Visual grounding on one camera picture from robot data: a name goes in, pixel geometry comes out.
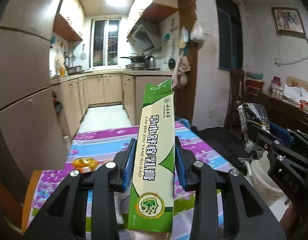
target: tile floor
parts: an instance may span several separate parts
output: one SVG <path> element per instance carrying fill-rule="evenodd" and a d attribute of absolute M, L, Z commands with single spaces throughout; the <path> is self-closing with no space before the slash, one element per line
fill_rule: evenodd
<path fill-rule="evenodd" d="M 123 105 L 92 107 L 87 110 L 78 132 L 115 129 L 131 126 Z"/>

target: window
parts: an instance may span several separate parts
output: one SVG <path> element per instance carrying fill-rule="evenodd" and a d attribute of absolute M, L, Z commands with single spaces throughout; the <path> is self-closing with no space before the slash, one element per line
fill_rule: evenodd
<path fill-rule="evenodd" d="M 242 24 L 238 6 L 231 0 L 216 0 L 216 4 L 220 33 L 219 69 L 242 69 Z"/>
<path fill-rule="evenodd" d="M 118 25 L 119 19 L 93 21 L 90 67 L 117 65 Z"/>

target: white cable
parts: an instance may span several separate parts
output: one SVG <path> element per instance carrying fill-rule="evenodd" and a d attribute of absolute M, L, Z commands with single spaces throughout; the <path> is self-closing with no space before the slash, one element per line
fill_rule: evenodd
<path fill-rule="evenodd" d="M 308 59 L 308 56 L 305 57 L 305 58 L 302 58 L 301 60 L 297 60 L 297 61 L 289 62 L 289 63 L 277 63 L 277 62 L 275 62 L 275 65 L 276 65 L 276 66 L 293 65 L 293 64 L 296 64 L 296 63 L 300 63 L 300 62 L 302 62 L 303 60 L 306 60 L 306 59 Z"/>

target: wooden table edge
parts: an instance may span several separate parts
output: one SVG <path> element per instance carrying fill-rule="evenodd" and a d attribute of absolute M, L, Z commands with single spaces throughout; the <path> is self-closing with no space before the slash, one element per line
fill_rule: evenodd
<path fill-rule="evenodd" d="M 41 177 L 42 171 L 34 171 L 29 181 L 29 185 L 26 191 L 26 197 L 23 207 L 23 214 L 22 214 L 22 232 L 25 233 L 27 229 L 29 213 L 31 212 L 32 201 L 34 197 L 34 193 L 36 190 L 36 186 L 38 184 L 39 178 Z"/>

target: refrigerator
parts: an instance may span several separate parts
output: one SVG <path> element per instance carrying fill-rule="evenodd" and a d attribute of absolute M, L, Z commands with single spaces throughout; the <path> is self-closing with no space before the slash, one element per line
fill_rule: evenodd
<path fill-rule="evenodd" d="M 0 2 L 0 181 L 21 203 L 34 170 L 62 169 L 67 158 L 49 80 L 59 2 Z"/>

